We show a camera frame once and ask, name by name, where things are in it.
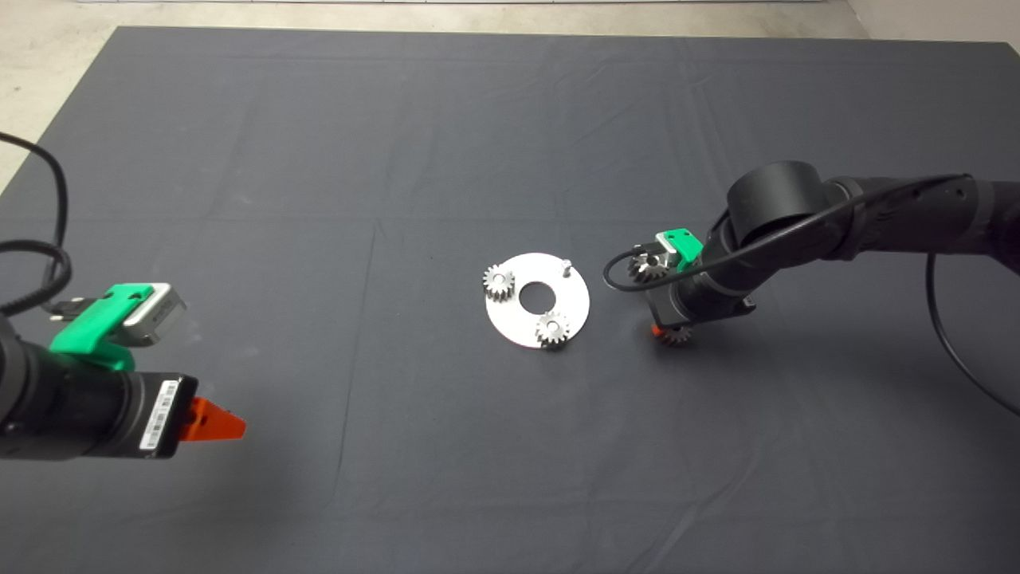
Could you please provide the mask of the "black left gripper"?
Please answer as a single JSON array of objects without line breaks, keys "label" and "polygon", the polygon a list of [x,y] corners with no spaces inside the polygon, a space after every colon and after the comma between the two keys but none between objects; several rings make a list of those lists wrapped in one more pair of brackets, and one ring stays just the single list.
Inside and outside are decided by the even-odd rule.
[{"label": "black left gripper", "polygon": [[116,426],[116,457],[168,460],[181,441],[233,441],[245,420],[205,397],[199,381],[181,373],[128,373],[128,402]]}]

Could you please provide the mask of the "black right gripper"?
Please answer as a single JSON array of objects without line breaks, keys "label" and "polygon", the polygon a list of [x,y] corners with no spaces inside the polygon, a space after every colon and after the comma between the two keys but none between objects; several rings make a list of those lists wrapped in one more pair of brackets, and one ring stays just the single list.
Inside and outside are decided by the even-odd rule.
[{"label": "black right gripper", "polygon": [[721,286],[709,275],[696,275],[645,292],[653,322],[649,331],[661,338],[665,329],[678,329],[746,316],[755,310],[749,292]]}]

